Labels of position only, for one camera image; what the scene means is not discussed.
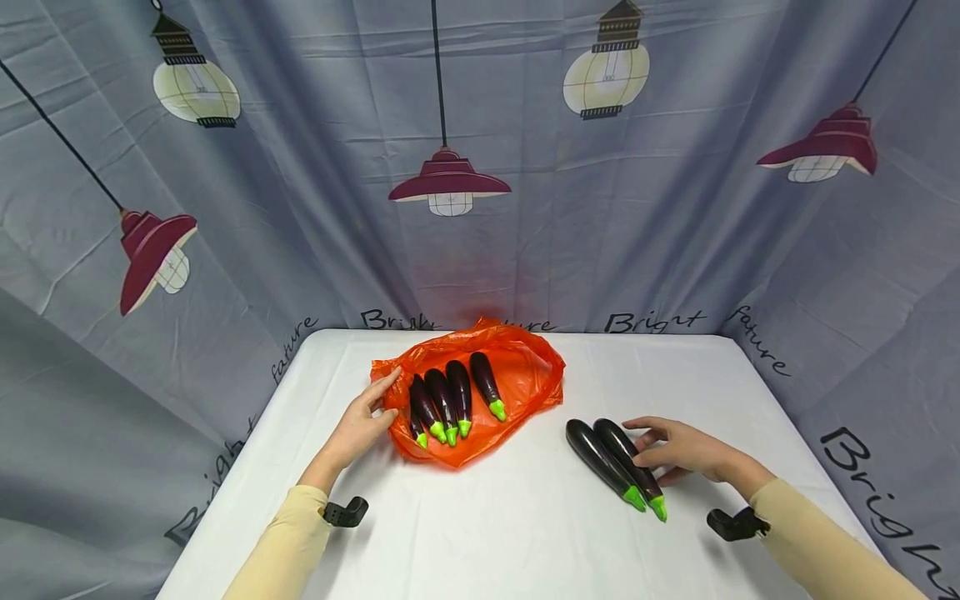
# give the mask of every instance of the light bulb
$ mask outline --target light bulb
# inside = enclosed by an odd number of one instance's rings
[[[615,116],[639,95],[650,74],[642,45],[612,52],[586,51],[566,71],[566,105],[583,118]]]
[[[188,278],[190,278],[190,259],[180,248],[174,246],[156,270],[154,281],[167,294],[176,294],[183,289]]]
[[[154,71],[154,92],[172,114],[201,125],[228,125],[240,116],[240,94],[220,67],[163,63]]]
[[[441,217],[459,217],[473,210],[472,192],[427,194],[430,212]]]
[[[846,156],[804,156],[793,163],[788,180],[796,183],[814,183],[836,176],[847,164]]]

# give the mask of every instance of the beige sleeve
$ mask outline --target beige sleeve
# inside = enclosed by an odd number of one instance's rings
[[[326,500],[316,488],[292,488],[224,600],[299,600],[332,528],[322,515]]]
[[[925,600],[892,566],[781,479],[750,499],[770,555],[813,600]]]

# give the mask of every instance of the white table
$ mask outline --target white table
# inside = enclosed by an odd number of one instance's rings
[[[441,332],[314,333],[183,550],[159,600],[219,600],[287,490],[369,383],[371,360]],[[661,524],[620,500],[567,445],[577,418],[684,420],[757,457],[876,547],[736,344],[712,336],[544,334],[564,358],[564,404],[534,416],[489,457],[449,472],[404,462],[385,437],[332,500],[370,502],[335,530],[303,598],[522,600],[806,598],[756,540],[706,524],[745,503],[689,477],[666,491]]]

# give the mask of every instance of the plastic bag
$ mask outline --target plastic bag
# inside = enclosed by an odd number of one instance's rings
[[[423,375],[429,369],[444,371],[446,363],[455,359],[469,369],[470,355],[477,350],[490,358],[507,420],[500,422],[491,414],[471,377],[473,426],[467,438],[458,439],[456,447],[450,447],[428,435],[424,450],[410,435],[409,389],[414,374]],[[470,329],[417,344],[393,360],[373,361],[371,379],[380,379],[397,366],[403,373],[387,390],[383,405],[385,409],[399,409],[389,434],[400,454],[415,462],[460,468],[506,442],[536,413],[564,401],[566,364],[560,354],[541,336],[496,319],[481,317]]]

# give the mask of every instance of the wrist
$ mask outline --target wrist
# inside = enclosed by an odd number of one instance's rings
[[[347,458],[343,452],[340,452],[335,446],[324,444],[324,446],[320,448],[320,451],[317,452],[317,455],[313,458],[313,462],[322,463],[329,468],[339,471],[349,467],[351,460]]]
[[[759,492],[763,486],[777,479],[777,475],[762,465],[760,461],[739,450],[736,450],[726,461],[723,466],[722,477],[747,502],[750,502],[750,498]]]

